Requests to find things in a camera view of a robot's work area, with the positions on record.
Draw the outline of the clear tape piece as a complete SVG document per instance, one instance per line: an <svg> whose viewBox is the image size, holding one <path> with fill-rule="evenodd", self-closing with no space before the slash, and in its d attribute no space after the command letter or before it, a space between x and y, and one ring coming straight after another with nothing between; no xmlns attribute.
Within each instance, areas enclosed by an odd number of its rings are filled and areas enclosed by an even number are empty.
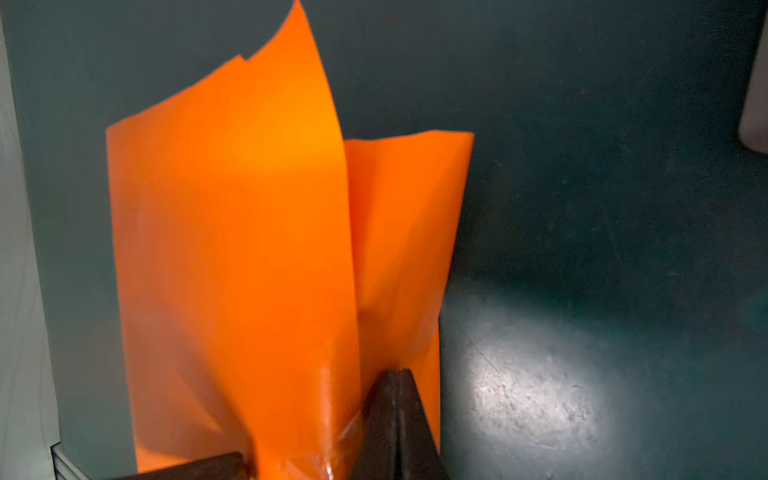
<svg viewBox="0 0 768 480"><path fill-rule="evenodd" d="M290 445L277 462L281 476L346 479L362 435L359 375L320 368L300 391L290 419Z"/></svg>

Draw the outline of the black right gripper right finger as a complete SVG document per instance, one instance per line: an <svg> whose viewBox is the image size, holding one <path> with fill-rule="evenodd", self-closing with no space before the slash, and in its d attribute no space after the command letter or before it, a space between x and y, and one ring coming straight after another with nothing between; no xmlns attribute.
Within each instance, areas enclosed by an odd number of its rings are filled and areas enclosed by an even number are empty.
<svg viewBox="0 0 768 480"><path fill-rule="evenodd" d="M448 480L412 372L397 373L398 479Z"/></svg>

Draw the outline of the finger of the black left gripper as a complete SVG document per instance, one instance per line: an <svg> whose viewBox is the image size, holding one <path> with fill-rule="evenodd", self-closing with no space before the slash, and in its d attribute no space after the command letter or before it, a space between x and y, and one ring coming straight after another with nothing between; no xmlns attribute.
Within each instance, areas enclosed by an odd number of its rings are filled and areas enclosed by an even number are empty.
<svg viewBox="0 0 768 480"><path fill-rule="evenodd" d="M209 457L119 477L119 480L247 480L248 468L239 452Z"/></svg>

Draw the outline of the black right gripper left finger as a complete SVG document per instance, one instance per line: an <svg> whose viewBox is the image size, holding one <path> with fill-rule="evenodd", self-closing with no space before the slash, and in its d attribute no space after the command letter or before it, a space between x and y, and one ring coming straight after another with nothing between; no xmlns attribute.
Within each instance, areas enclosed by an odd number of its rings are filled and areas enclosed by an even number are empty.
<svg viewBox="0 0 768 480"><path fill-rule="evenodd" d="M349 479L394 480L398 472L397 373L383 372L373 384L363 410L363 436Z"/></svg>

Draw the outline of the orange wrapping paper sheet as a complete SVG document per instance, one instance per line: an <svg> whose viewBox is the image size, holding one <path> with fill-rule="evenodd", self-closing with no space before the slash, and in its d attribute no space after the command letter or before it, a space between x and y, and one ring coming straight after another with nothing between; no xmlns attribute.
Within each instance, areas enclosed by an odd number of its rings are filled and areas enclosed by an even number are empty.
<svg viewBox="0 0 768 480"><path fill-rule="evenodd" d="M242 454L284 479L322 367L412 372L440 455L440 326L469 132L343 138L294 2L249 58L107 129L138 473Z"/></svg>

